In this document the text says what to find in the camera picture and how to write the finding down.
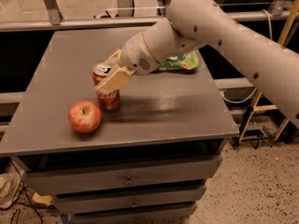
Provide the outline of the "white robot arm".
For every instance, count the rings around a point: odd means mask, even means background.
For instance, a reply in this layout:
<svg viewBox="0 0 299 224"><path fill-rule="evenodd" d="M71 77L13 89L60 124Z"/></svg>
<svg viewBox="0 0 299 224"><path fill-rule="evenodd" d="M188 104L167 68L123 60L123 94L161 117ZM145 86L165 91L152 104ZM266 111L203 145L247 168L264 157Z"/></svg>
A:
<svg viewBox="0 0 299 224"><path fill-rule="evenodd" d="M209 45L286 118L299 127L299 54L228 17L213 0L171 0L166 17L130 38L106 61L112 66L96 89L119 90L172 56Z"/></svg>

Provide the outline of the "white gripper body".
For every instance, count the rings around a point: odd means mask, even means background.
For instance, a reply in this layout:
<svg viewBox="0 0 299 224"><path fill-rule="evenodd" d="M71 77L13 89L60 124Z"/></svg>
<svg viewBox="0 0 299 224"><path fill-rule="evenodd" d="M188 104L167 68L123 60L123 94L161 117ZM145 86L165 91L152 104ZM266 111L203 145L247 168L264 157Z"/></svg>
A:
<svg viewBox="0 0 299 224"><path fill-rule="evenodd" d="M158 68L159 64L153 58L143 33L131 37L123 45L121 49L121 61L139 76L151 73Z"/></svg>

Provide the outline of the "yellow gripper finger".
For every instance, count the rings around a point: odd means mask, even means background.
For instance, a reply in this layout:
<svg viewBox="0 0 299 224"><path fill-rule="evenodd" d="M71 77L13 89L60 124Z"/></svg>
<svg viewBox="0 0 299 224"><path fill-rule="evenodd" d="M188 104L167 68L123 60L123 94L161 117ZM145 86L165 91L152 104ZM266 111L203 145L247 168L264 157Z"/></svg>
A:
<svg viewBox="0 0 299 224"><path fill-rule="evenodd" d="M122 66L122 60L121 60L121 50L116 50L113 54L111 54L106 60L105 64L110 66Z"/></svg>
<svg viewBox="0 0 299 224"><path fill-rule="evenodd" d="M100 81L95 89L103 94L110 94L128 85L133 78L134 71L126 66L114 65L107 77Z"/></svg>

